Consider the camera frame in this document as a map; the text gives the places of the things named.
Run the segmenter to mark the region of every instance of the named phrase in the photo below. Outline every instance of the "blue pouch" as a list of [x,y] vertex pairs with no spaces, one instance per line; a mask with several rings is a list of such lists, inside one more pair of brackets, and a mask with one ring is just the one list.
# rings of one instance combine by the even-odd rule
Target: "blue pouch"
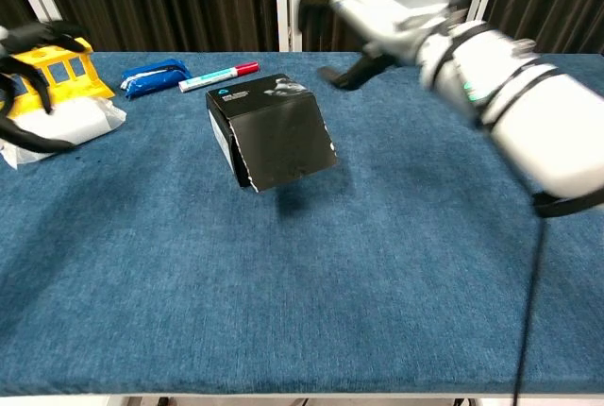
[[123,71],[123,81],[120,88],[126,90],[128,99],[132,99],[133,97],[175,87],[179,81],[191,77],[185,63],[179,59],[167,59]]

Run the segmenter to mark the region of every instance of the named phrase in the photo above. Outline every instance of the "white marker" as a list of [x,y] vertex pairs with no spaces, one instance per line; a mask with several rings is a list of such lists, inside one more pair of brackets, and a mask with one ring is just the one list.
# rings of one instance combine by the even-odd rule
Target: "white marker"
[[205,74],[204,76],[190,78],[188,80],[182,80],[178,82],[178,88],[183,92],[189,92],[196,88],[207,87],[214,83],[222,82],[223,80],[229,80],[230,78],[245,76],[246,74],[255,73],[260,70],[260,65],[257,61],[251,63],[239,64],[233,68],[223,69],[222,71],[216,71],[215,73]]

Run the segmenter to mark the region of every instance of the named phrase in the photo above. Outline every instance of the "black box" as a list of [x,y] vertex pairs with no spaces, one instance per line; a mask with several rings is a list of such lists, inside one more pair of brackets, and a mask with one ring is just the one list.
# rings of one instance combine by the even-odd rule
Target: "black box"
[[314,95],[283,74],[212,90],[206,103],[242,187],[263,191],[337,161]]

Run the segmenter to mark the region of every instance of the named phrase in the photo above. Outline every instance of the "yellow toy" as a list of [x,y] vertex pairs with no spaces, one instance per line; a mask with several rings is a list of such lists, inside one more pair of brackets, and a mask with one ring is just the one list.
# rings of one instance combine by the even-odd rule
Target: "yellow toy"
[[[91,45],[82,38],[77,38],[76,40],[86,47],[85,52],[77,54],[61,47],[47,46],[14,56],[14,58],[24,63],[31,64],[34,68],[40,70],[44,77],[46,77],[48,92],[53,105],[81,96],[110,98],[115,95],[98,77],[98,74],[92,65],[91,53],[93,50]],[[76,76],[74,68],[70,63],[71,59],[79,59],[81,61],[84,68],[83,75]],[[53,77],[49,67],[57,63],[62,63],[65,67],[65,71],[67,71],[67,75],[69,76],[68,80],[57,83]],[[27,93],[15,97],[14,106],[8,114],[10,118],[42,108],[42,101],[29,82],[24,80],[23,83]],[[0,109],[2,109],[3,106],[4,102],[1,102]]]

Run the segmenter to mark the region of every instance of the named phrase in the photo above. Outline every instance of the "blue tablecloth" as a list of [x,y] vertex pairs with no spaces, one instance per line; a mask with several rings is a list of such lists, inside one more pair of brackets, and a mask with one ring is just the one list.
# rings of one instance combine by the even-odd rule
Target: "blue tablecloth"
[[[258,59],[307,85],[339,164],[242,190],[204,91],[173,89],[118,91],[115,132],[2,165],[0,394],[511,391],[537,223],[417,70],[344,93],[315,69],[355,54],[94,62],[118,90],[170,57],[194,75]],[[602,57],[548,58],[604,92]],[[526,388],[604,393],[604,212],[551,225]]]

